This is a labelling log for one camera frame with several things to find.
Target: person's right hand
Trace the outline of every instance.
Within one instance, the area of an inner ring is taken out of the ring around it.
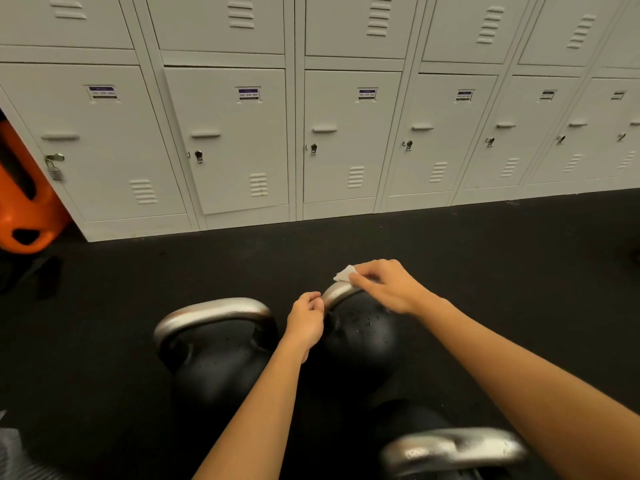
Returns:
[[[396,313],[417,315],[425,299],[437,298],[407,273],[402,264],[395,259],[377,259],[354,267],[358,273],[349,275],[351,284],[362,288]]]

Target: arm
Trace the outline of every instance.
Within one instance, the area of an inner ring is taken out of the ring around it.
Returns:
[[[372,261],[356,270],[351,283],[389,309],[416,316],[560,476],[640,478],[640,417],[634,412],[475,322],[421,286],[398,261]]]
[[[323,332],[319,292],[304,293],[287,330],[233,419],[193,480],[276,480],[287,445],[300,364]]]

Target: louvered vent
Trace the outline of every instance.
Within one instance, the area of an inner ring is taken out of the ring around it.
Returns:
[[[139,180],[130,180],[129,186],[133,191],[133,197],[136,198],[139,204],[158,203],[156,199],[156,192],[151,185],[151,181],[144,178]]]
[[[618,165],[618,168],[623,169],[631,165],[631,162],[636,158],[636,152],[629,152],[629,154],[622,160],[622,163]]]
[[[429,176],[430,184],[437,184],[442,181],[444,177],[444,171],[447,169],[447,162],[437,162],[433,169],[431,169],[431,175]]]
[[[367,35],[386,37],[391,18],[392,0],[371,0]]]
[[[227,0],[229,27],[253,29],[253,3],[251,0]]]
[[[563,172],[568,173],[570,171],[573,171],[573,169],[575,168],[576,165],[578,165],[578,162],[582,157],[583,155],[574,155],[573,158],[569,160],[569,163],[566,164],[566,167],[564,167]]]
[[[49,0],[49,5],[53,7],[53,15],[56,18],[86,20],[80,0]]]
[[[512,176],[513,171],[516,169],[516,165],[518,164],[518,161],[520,161],[519,158],[509,158],[507,160],[507,164],[502,169],[502,173],[500,174],[500,177]]]
[[[251,188],[251,197],[269,195],[266,173],[252,173],[249,175],[249,186]]]
[[[347,183],[347,188],[356,189],[362,186],[362,181],[364,179],[364,167],[363,166],[352,166],[349,168],[349,179]]]
[[[486,9],[476,43],[493,43],[503,13],[504,6],[490,6]]]
[[[589,29],[593,26],[593,22],[596,19],[596,15],[584,15],[578,23],[578,26],[573,31],[573,35],[571,39],[569,39],[569,43],[566,45],[567,48],[580,48],[582,47],[582,42],[587,37],[589,33]]]

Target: locker door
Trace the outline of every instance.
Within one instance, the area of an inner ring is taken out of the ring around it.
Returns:
[[[203,212],[286,204],[284,70],[165,72]]]
[[[576,84],[569,77],[513,76],[480,138],[465,188],[517,185]],[[491,138],[491,146],[483,143]]]
[[[438,0],[423,61],[502,64],[529,0]]]
[[[307,0],[307,55],[404,59],[417,0]]]
[[[147,0],[160,49],[284,54],[282,0]]]
[[[0,86],[85,220],[185,212],[139,67],[0,64]]]
[[[0,45],[133,48],[118,0],[0,0]]]
[[[622,0],[546,0],[520,64],[585,66]]]
[[[629,104],[626,91],[632,79],[592,79],[554,144],[531,179],[532,184],[581,180],[591,173],[601,155],[615,143],[621,114]]]
[[[612,131],[603,135],[600,154],[589,162],[587,178],[622,177],[640,175],[640,162],[636,160],[640,150],[640,80],[624,82],[625,94],[617,112],[610,114],[614,120]]]
[[[373,197],[399,72],[305,74],[305,202]]]
[[[640,0],[633,0],[604,48],[605,67],[640,69]]]
[[[420,74],[417,79],[412,100],[405,103],[410,107],[403,138],[411,147],[396,147],[390,195],[452,190],[496,76]]]

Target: orange object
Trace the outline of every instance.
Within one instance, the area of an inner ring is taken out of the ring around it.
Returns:
[[[36,196],[29,200],[0,165],[0,248],[16,254],[37,253],[50,245],[71,217],[9,121],[0,121],[0,139],[36,186]],[[37,230],[40,235],[30,244],[21,244],[13,237],[18,229]]]

